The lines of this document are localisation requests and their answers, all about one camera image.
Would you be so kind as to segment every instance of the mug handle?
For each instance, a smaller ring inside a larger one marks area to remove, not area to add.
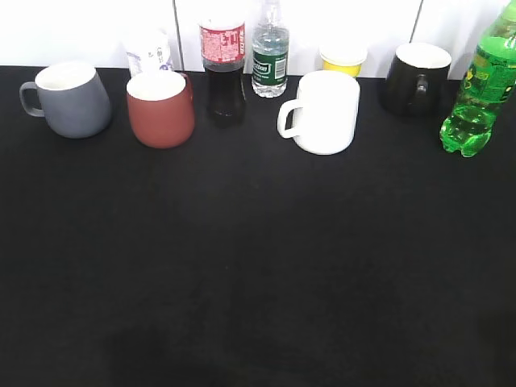
[[[22,103],[23,109],[32,117],[44,117],[45,114],[41,109],[30,106],[27,103],[25,99],[25,92],[27,90],[37,90],[35,82],[25,82],[22,87],[19,88],[19,101]]]
[[[286,129],[287,125],[287,117],[289,116],[292,110],[301,109],[303,107],[303,103],[300,99],[294,99],[292,101],[285,102],[281,108],[280,113],[277,116],[277,131],[280,133],[280,136],[284,139],[291,139],[296,135],[301,135],[302,129],[299,127],[291,127],[289,130]]]
[[[424,97],[428,91],[428,80],[425,74],[419,74],[418,80],[416,81],[416,94],[415,97]]]
[[[190,97],[190,101],[192,102],[194,99],[194,90],[192,89],[192,82],[190,82],[190,78],[185,73],[179,73],[183,78],[185,78],[186,81],[186,93],[188,93]]]

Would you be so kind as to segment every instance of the gray mug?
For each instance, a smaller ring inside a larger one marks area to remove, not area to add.
[[[36,89],[42,109],[27,103],[25,93]],[[111,120],[111,104],[97,70],[75,61],[41,70],[34,82],[19,89],[23,109],[34,117],[45,117],[58,135],[84,139],[102,131]]]

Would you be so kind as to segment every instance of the bottle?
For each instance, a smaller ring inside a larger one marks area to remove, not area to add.
[[[245,22],[238,4],[210,2],[201,20],[202,63],[208,76],[208,113],[219,127],[243,121]]]
[[[123,42],[129,61],[131,77],[136,74],[174,71],[168,36],[158,28],[137,28]]]
[[[447,152],[475,156],[489,141],[516,82],[516,0],[482,35],[440,137]]]
[[[252,88],[265,98],[282,95],[287,87],[289,30],[281,20],[280,0],[263,0],[261,19],[252,36]]]

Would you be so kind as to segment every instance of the red mug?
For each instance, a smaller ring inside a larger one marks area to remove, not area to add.
[[[140,73],[127,83],[127,109],[136,138],[151,148],[172,148],[195,126],[192,85],[171,71]]]

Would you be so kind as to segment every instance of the dark liquid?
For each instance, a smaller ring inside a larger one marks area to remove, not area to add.
[[[208,76],[208,112],[219,127],[243,122],[245,97],[243,95],[243,68],[227,73],[206,69]]]

